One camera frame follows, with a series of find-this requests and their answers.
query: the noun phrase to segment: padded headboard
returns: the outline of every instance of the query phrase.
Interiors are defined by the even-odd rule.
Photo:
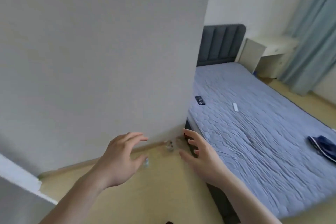
[[[234,62],[245,32],[242,24],[204,26],[196,66]]]

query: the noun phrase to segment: curtain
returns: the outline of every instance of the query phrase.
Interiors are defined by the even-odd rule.
[[[336,64],[336,0],[302,0],[285,34],[300,43],[279,80],[304,95]]]

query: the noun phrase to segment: nightstand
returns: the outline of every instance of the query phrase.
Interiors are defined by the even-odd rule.
[[[277,78],[298,43],[288,36],[248,38],[238,62],[251,73]]]

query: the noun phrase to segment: bed frame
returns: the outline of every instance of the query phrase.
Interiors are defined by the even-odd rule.
[[[234,62],[245,32],[246,27],[242,24],[205,26],[199,47],[197,66]],[[185,124],[185,128],[192,129],[188,121]],[[197,148],[193,145],[188,145],[193,156],[197,158],[194,153],[194,149]],[[210,184],[207,184],[207,186],[224,223],[239,223],[239,218],[224,192]]]

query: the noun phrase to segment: mattress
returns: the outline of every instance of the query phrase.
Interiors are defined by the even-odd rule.
[[[238,63],[197,67],[193,89],[205,105],[192,100],[192,129],[276,217],[297,215],[336,193],[336,165],[305,139],[336,142],[331,128]]]

